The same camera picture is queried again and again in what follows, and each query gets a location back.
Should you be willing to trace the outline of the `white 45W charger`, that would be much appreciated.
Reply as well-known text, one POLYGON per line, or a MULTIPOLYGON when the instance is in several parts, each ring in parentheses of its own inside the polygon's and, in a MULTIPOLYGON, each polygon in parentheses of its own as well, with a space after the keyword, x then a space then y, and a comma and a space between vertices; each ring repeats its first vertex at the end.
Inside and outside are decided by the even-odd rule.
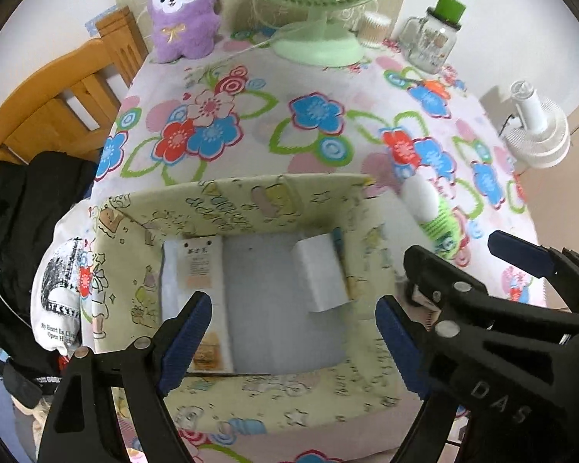
POLYGON ((331 311, 349 302, 342 265, 329 233, 300 239, 291 256, 311 313, 331 311))

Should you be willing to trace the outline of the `wooden chair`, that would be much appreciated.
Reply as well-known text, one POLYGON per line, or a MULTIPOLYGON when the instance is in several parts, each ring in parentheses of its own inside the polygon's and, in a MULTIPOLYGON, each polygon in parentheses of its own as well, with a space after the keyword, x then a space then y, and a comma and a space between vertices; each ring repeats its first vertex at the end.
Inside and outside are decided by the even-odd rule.
POLYGON ((99 159, 120 108, 102 72, 113 67, 130 86, 148 50, 126 6, 96 28, 97 38, 35 71, 0 106, 0 162, 26 165, 43 152, 99 159))

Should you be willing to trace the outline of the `yellow cartoon storage box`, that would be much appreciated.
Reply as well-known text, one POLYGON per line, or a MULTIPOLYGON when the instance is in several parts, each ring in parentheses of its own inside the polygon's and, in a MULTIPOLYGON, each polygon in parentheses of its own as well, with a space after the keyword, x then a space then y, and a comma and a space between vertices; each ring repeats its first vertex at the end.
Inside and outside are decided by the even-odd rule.
POLYGON ((269 432, 405 423, 419 401, 375 325, 405 249, 425 236, 404 202, 361 174, 277 174, 93 195, 104 303, 88 318, 97 352, 152 336, 196 291, 212 320, 167 398, 177 424, 269 432), (291 250, 329 233, 349 302, 311 313, 291 250))

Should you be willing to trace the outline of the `white round sponge puff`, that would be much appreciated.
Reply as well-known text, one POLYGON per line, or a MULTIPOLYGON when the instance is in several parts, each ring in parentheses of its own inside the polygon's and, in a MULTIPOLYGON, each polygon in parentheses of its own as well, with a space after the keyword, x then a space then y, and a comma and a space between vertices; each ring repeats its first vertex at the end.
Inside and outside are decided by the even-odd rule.
POLYGON ((439 193, 431 182, 418 174, 401 186, 401 199, 419 224, 434 221, 439 214, 439 193))

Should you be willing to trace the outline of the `black clothing on chair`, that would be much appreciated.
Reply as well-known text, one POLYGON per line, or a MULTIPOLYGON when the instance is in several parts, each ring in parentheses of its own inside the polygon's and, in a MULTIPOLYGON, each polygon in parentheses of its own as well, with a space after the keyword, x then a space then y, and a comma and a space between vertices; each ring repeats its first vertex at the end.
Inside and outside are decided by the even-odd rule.
POLYGON ((94 162, 57 152, 25 165, 0 162, 0 376, 28 409, 60 382, 58 353, 33 336, 33 279, 58 220, 84 198, 96 170, 94 162))

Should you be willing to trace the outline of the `green perforated speaker case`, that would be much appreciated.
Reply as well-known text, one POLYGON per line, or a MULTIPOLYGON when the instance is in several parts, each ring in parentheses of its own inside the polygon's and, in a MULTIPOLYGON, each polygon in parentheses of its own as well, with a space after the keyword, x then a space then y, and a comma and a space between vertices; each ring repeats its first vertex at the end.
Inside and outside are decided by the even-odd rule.
POLYGON ((437 255, 448 260, 455 257, 461 246, 461 226, 446 199, 439 200, 436 218, 418 224, 437 255))

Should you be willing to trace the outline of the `purple plush toy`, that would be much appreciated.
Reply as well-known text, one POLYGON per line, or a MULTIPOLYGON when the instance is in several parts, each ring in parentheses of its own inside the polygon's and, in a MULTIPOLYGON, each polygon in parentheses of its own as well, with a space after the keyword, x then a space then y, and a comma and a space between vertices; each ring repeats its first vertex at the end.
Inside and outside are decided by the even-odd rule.
POLYGON ((159 63, 180 57, 198 60, 212 53, 222 18, 217 0, 148 0, 151 38, 159 63))

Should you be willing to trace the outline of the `white floor fan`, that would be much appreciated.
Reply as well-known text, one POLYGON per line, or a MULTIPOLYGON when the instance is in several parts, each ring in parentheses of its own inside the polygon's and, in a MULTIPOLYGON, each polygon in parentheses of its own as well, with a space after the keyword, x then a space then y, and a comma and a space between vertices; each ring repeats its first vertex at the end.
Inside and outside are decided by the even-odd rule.
POLYGON ((564 110, 550 98, 541 97, 529 81, 515 81, 510 99, 516 113, 504 122, 501 137, 513 157, 531 168, 560 164, 571 146, 564 110))

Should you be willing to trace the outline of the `glass jar green lid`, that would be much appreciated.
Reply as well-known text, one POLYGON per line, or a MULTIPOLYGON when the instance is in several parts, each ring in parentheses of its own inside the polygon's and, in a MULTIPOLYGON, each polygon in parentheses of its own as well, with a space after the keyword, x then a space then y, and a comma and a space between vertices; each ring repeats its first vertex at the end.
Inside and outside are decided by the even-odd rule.
POLYGON ((401 52, 416 68, 436 74, 457 42, 466 6, 457 0, 438 0, 423 17, 410 18, 398 36, 401 52))

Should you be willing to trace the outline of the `white printed bag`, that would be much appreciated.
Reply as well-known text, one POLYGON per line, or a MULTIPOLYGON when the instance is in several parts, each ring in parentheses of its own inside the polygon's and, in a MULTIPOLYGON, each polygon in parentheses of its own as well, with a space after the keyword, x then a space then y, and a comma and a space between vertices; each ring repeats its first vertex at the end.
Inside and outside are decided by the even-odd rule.
POLYGON ((80 272, 93 239, 91 201, 76 203, 55 225, 36 270, 30 300, 33 336, 41 348, 70 357, 81 344, 80 272))

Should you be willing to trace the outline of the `cotton swab jar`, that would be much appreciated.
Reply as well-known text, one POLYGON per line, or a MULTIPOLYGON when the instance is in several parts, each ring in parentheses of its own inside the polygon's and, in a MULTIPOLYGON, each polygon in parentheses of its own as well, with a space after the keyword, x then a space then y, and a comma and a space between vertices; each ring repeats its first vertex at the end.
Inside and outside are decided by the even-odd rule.
POLYGON ((379 48, 387 38, 391 24, 387 15, 365 12, 357 24, 357 39, 365 47, 379 48))

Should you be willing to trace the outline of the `floral tablecloth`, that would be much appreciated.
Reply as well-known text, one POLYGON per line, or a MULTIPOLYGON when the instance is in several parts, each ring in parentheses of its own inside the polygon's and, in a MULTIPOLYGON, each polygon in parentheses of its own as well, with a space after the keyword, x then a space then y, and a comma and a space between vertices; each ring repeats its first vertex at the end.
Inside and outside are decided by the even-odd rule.
MULTIPOLYGON (((494 296, 546 302, 541 281, 486 245, 497 229, 537 236, 513 156, 454 69, 426 78, 392 46, 357 65, 310 67, 282 60, 256 32, 240 32, 201 60, 148 57, 106 140, 91 199, 277 174, 364 174, 376 191, 397 196, 418 174, 461 226, 450 261, 494 296)), ((93 246, 91 253, 90 327, 88 316, 105 301, 93 246)), ((245 422, 202 432, 193 419, 178 427, 197 462, 340 462, 382 461, 395 445, 382 428, 394 423, 401 422, 376 414, 282 432, 245 422)))

